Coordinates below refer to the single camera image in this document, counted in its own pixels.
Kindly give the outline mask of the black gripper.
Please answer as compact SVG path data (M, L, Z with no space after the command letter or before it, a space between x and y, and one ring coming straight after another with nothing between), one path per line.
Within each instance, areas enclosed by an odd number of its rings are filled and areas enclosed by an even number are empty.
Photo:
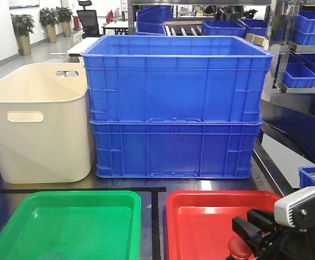
M232 218L232 230L253 250L257 259L315 259L315 226L297 229L277 224L274 213L247 212L247 220Z

